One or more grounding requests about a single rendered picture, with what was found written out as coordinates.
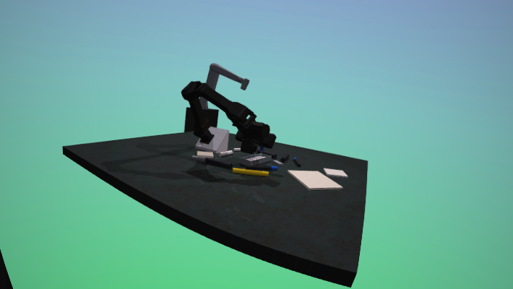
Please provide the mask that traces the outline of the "beige sheet of paper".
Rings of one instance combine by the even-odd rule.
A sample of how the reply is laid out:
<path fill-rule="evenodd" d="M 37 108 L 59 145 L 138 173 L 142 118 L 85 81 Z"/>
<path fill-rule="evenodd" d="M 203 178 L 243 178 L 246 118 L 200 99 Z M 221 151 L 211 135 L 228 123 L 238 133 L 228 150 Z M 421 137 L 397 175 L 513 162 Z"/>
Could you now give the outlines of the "beige sheet of paper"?
<path fill-rule="evenodd" d="M 303 184 L 308 190 L 343 189 L 343 187 L 341 187 L 338 183 L 335 183 L 330 178 L 327 178 L 319 171 L 288 170 L 288 173 L 299 183 Z"/>

